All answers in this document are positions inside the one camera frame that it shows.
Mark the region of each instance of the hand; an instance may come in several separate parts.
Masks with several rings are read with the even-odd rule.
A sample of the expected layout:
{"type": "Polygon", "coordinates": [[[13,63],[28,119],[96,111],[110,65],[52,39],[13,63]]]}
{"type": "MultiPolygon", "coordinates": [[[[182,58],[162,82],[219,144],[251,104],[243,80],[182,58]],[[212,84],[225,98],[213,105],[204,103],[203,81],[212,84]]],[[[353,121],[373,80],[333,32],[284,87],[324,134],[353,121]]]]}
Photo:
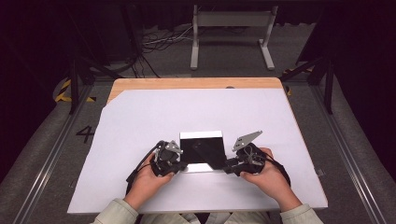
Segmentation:
{"type": "MultiPolygon", "coordinates": [[[[270,155],[272,158],[274,157],[271,149],[261,147],[260,150],[270,155]]],[[[289,211],[302,204],[291,190],[285,177],[271,162],[266,162],[264,168],[258,175],[241,172],[241,176],[246,179],[246,181],[255,184],[268,196],[275,199],[282,212],[289,211]]]]}
{"type": "Polygon", "coordinates": [[[157,193],[157,191],[166,183],[168,183],[174,173],[169,173],[166,176],[156,176],[152,170],[149,161],[154,156],[154,153],[148,156],[140,167],[139,173],[137,173],[136,179],[132,184],[131,190],[125,196],[124,201],[132,206],[134,210],[137,210],[143,203],[157,193]]]}

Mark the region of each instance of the white paper sheet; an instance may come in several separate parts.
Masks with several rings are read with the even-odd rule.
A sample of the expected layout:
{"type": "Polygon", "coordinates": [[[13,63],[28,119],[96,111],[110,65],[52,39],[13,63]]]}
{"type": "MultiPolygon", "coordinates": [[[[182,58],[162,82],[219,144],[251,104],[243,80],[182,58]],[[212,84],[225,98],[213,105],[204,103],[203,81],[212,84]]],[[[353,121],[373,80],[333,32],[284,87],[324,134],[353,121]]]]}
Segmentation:
{"type": "MultiPolygon", "coordinates": [[[[125,179],[160,140],[180,132],[222,130],[228,158],[236,138],[263,130],[253,143],[284,165],[303,203],[327,207],[282,89],[124,91],[102,112],[68,213],[99,213],[125,194],[125,179]]],[[[276,202],[236,175],[177,174],[140,213],[277,209],[276,202]]]]}

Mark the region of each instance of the sleeve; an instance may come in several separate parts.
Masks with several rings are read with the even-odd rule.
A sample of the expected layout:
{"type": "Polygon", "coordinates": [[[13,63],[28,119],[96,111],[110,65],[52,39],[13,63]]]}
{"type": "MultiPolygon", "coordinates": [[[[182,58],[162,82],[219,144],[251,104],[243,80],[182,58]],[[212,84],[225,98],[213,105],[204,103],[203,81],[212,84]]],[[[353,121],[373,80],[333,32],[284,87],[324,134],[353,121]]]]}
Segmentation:
{"type": "Polygon", "coordinates": [[[113,200],[92,224],[133,224],[138,213],[123,199],[113,200]]]}
{"type": "Polygon", "coordinates": [[[280,213],[283,224],[323,224],[315,211],[308,205],[302,204],[287,212],[280,213]]]}

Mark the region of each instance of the black square object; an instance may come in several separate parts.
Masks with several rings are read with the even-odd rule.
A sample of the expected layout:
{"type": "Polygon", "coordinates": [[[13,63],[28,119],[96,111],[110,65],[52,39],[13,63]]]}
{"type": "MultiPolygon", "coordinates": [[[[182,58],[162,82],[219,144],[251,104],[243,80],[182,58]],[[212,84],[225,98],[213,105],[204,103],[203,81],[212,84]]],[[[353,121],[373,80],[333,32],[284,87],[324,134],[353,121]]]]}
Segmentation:
{"type": "Polygon", "coordinates": [[[180,149],[183,154],[180,160],[186,163],[208,163],[212,169],[222,169],[227,160],[222,136],[180,138],[180,149]]]}

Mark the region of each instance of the person's left hand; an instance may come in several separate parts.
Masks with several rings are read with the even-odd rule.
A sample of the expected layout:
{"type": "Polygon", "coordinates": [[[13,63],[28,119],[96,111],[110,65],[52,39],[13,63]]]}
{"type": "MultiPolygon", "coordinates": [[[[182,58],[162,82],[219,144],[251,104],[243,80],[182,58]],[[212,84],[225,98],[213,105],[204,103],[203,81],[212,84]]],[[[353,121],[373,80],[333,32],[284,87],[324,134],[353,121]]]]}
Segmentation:
{"type": "Polygon", "coordinates": [[[131,190],[129,190],[124,198],[124,201],[131,205],[134,210],[137,210],[143,203],[154,196],[154,194],[174,176],[174,173],[169,173],[162,177],[156,176],[152,172],[151,165],[149,164],[153,156],[154,153],[151,153],[143,162],[141,170],[132,184],[131,190]]]}

